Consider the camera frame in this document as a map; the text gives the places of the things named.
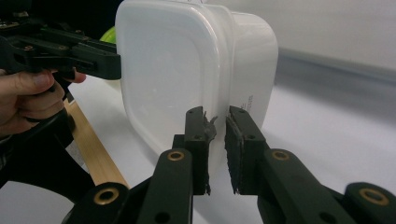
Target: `black plastic linkage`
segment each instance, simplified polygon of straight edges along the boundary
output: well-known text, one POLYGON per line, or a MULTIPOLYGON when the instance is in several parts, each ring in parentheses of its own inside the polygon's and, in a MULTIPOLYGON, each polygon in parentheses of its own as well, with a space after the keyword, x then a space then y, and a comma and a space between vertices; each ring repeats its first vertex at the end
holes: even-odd
POLYGON ((73 78, 74 71, 103 79, 120 79, 120 55, 115 44, 85 36, 81 31, 48 27, 42 20, 0 29, 0 67, 9 73, 57 69, 73 78))
POLYGON ((137 224, 192 222, 192 157, 188 150, 163 152, 150 180, 137 224))
POLYGON ((262 160, 263 151, 270 148, 246 110, 230 106, 230 115, 226 119, 225 148, 233 192, 258 195, 261 180, 258 162, 262 160))
MULTIPOLYGON (((279 209, 285 216, 286 223, 356 223, 330 192, 289 151, 283 149, 266 150, 262 163, 262 173, 270 187, 263 190, 273 192, 279 204, 279 209)), ((262 217, 272 215, 266 213, 266 210, 265 206, 263 210, 260 210, 261 213, 265 213, 262 217)))

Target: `plastic container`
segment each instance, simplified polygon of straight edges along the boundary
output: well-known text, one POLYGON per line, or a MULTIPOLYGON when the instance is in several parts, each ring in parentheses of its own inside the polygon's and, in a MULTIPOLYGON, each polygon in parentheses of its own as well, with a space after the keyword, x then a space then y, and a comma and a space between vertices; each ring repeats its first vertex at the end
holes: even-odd
POLYGON ((229 105, 262 126, 277 61, 276 37, 263 19, 221 6, 124 1, 116 31, 126 113, 157 153, 184 133, 185 113, 196 106, 208 119, 219 117, 210 174, 225 155, 229 105))

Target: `wooden stick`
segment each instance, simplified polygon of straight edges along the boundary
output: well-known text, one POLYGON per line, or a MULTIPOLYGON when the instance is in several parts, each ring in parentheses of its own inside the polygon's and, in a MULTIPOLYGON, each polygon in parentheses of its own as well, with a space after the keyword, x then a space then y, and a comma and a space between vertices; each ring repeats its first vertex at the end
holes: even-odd
POLYGON ((77 102, 73 101, 69 104, 65 100, 64 107, 75 122, 76 127, 72 134, 94 184, 100 185, 106 182, 115 182, 129 188, 128 183, 114 161, 111 160, 77 102))

